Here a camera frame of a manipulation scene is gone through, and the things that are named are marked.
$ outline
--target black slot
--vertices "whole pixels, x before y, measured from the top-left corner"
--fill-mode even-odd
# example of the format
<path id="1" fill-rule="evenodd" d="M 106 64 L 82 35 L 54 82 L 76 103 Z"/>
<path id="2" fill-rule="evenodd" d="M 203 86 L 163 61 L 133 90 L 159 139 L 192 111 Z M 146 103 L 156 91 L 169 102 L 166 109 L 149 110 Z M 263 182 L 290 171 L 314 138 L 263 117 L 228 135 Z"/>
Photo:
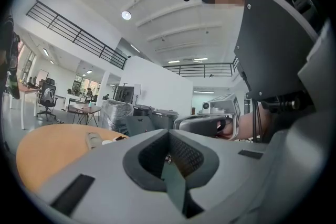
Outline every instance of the black slot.
<path id="1" fill-rule="evenodd" d="M 261 157 L 263 156 L 263 153 L 261 152 L 247 151 L 247 150 L 241 150 L 238 152 L 238 154 L 254 159 L 261 159 Z"/>
<path id="2" fill-rule="evenodd" d="M 89 190 L 93 181 L 93 177 L 80 174 L 50 206 L 64 215 L 70 216 Z"/>

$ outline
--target black seat back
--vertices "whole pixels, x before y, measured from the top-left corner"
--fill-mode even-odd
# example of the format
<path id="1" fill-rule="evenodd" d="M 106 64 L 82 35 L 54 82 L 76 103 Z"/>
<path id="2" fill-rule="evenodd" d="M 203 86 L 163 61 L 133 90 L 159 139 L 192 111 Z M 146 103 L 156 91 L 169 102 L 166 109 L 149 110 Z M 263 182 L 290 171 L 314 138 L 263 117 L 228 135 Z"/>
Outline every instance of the black seat back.
<path id="1" fill-rule="evenodd" d="M 55 85 L 55 81 L 51 78 L 47 78 L 46 83 L 51 84 L 51 85 Z"/>
<path id="2" fill-rule="evenodd" d="M 39 99 L 38 99 L 38 103 L 43 105 L 43 106 L 47 106 L 47 107 L 55 106 L 55 103 L 49 103 L 49 102 L 44 102 L 43 101 L 43 96 L 44 96 L 44 93 L 47 89 L 53 89 L 56 92 L 56 86 L 55 85 L 51 85 L 47 82 L 43 82 L 41 92 L 40 92 L 40 96 L 39 96 Z"/>

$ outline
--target black railing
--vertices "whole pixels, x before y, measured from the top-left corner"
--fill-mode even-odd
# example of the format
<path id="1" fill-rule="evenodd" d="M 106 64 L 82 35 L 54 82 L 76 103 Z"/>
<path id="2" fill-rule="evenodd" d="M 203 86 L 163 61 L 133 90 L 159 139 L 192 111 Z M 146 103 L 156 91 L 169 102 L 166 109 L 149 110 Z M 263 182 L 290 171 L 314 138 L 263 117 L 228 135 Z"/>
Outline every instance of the black railing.
<path id="1" fill-rule="evenodd" d="M 183 77 L 231 77 L 233 75 L 232 63 L 194 63 L 164 68 Z"/>
<path id="2" fill-rule="evenodd" d="M 120 69 L 124 68 L 127 61 L 126 57 L 75 25 L 67 18 L 64 18 L 39 0 L 36 1 L 35 5 L 26 15 L 99 58 L 110 62 Z"/>
<path id="3" fill-rule="evenodd" d="M 238 58 L 237 58 L 237 56 L 236 56 L 235 59 L 234 59 L 233 62 L 232 62 L 232 65 L 233 65 L 233 73 L 236 71 L 238 63 L 239 63 L 239 61 L 238 61 Z"/>

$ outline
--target orange table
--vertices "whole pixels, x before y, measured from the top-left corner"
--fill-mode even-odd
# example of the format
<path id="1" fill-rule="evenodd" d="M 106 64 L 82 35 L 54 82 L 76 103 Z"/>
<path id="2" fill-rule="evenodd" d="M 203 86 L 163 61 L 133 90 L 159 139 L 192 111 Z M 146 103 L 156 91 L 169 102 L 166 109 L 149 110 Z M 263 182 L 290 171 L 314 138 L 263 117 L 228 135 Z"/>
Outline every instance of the orange table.
<path id="1" fill-rule="evenodd" d="M 35 192 L 52 175 L 89 152 L 85 140 L 87 132 L 98 133 L 103 140 L 128 137 L 78 124 L 52 124 L 37 128 L 21 140 L 16 152 L 16 166 L 24 185 Z"/>
<path id="2" fill-rule="evenodd" d="M 18 83 L 19 91 L 20 91 L 20 99 L 21 99 L 21 128 L 22 130 L 25 129 L 24 126 L 24 109 L 25 109 L 25 96 L 26 94 L 29 93 L 35 93 L 37 95 L 38 89 L 35 88 L 28 88 L 27 86 L 24 86 L 21 82 Z M 12 109 L 12 96 L 10 95 L 10 100 L 9 100 L 9 108 Z M 34 104 L 34 117 L 36 117 L 36 102 L 37 102 L 37 96 L 35 98 L 35 104 Z"/>

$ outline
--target trash bin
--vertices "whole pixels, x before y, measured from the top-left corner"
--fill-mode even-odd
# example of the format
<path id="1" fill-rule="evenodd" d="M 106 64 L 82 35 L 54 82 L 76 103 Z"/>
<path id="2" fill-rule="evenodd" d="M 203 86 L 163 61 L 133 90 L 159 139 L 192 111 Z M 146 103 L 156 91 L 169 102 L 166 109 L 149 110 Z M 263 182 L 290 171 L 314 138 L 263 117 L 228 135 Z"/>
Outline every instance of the trash bin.
<path id="1" fill-rule="evenodd" d="M 174 121 L 177 119 L 178 113 L 173 110 L 154 110 L 149 115 L 154 127 L 158 129 L 173 129 Z"/>
<path id="2" fill-rule="evenodd" d="M 104 100 L 101 106 L 100 127 L 124 133 L 124 118 L 133 115 L 133 105 L 115 100 Z"/>
<path id="3" fill-rule="evenodd" d="M 147 105 L 136 104 L 134 106 L 133 116 L 148 116 L 154 108 Z"/>

